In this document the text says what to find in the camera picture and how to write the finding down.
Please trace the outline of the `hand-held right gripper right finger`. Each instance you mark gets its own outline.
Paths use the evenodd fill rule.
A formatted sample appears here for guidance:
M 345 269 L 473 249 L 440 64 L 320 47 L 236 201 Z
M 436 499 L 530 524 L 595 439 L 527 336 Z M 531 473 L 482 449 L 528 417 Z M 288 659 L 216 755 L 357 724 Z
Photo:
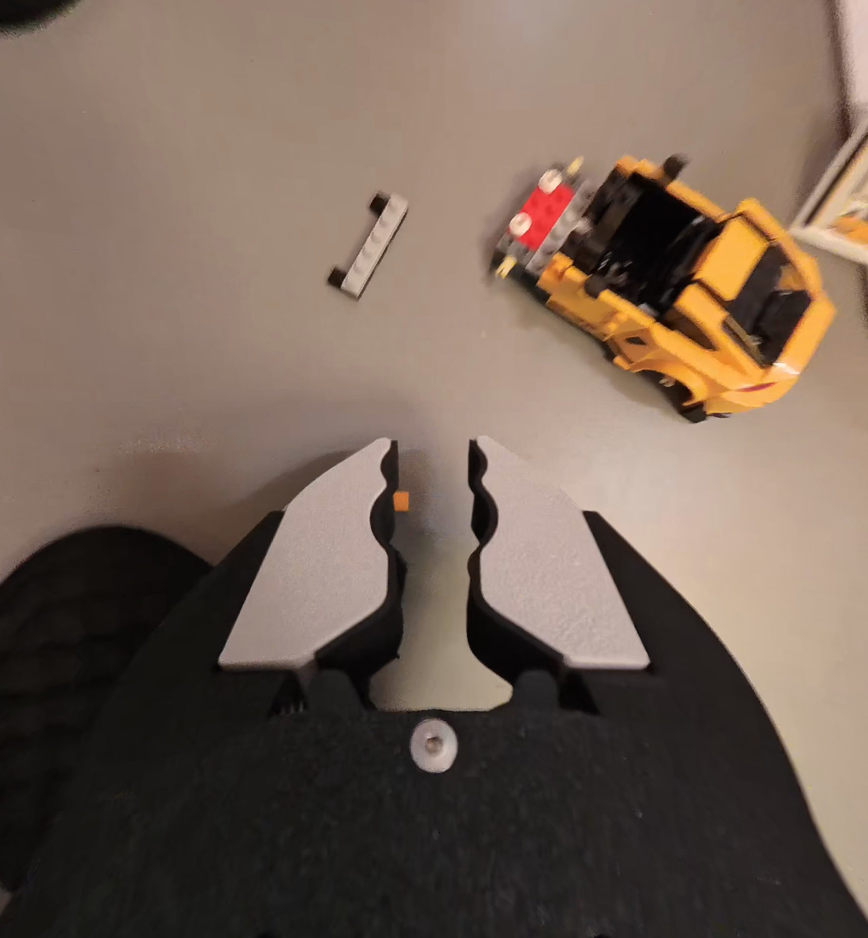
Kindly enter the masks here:
M 578 503 L 493 438 L 471 440 L 473 611 L 494 671 L 643 671 L 650 657 Z

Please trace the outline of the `yellow lego car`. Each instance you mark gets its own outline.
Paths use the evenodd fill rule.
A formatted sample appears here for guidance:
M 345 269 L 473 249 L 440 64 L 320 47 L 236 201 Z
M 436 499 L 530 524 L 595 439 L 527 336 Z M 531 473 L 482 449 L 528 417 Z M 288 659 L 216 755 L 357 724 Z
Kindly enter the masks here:
M 550 165 L 489 269 L 698 424 L 781 400 L 836 311 L 816 261 L 761 203 L 725 210 L 679 180 L 686 163 L 624 156 L 599 184 L 582 158 Z

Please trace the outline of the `lego sticker sheet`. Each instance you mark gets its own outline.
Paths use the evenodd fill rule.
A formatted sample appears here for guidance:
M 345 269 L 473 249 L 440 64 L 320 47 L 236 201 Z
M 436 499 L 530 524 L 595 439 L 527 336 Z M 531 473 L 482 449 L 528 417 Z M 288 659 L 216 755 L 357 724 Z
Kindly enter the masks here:
M 868 110 L 792 221 L 799 240 L 868 265 Z

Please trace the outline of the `long grey lego plate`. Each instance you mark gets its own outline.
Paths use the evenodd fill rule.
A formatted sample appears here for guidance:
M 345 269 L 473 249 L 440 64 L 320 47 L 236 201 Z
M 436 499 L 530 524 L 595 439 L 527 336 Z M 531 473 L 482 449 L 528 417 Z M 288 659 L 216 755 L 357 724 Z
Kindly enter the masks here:
M 343 268 L 347 270 L 347 278 L 344 289 L 337 291 L 349 298 L 355 300 L 361 298 L 408 216 L 407 199 L 396 193 L 389 195 L 391 196 L 389 205 L 381 217 L 374 216 L 374 224 L 364 243 L 355 253 L 349 266 Z

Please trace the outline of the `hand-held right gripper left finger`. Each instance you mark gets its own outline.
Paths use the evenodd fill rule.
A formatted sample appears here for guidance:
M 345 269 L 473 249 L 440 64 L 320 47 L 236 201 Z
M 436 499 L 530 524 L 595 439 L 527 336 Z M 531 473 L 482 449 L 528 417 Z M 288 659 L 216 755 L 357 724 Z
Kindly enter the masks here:
M 376 673 L 402 642 L 392 545 L 398 447 L 382 437 L 283 510 L 218 664 L 225 670 Z

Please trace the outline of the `black dimpled pad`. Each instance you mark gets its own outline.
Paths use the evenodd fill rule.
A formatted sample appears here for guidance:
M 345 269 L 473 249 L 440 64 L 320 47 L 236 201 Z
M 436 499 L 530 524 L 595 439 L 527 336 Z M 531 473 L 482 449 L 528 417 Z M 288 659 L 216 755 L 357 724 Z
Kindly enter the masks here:
M 212 566 L 135 527 L 68 533 L 0 583 L 0 887 L 23 885 L 93 722 L 139 649 Z

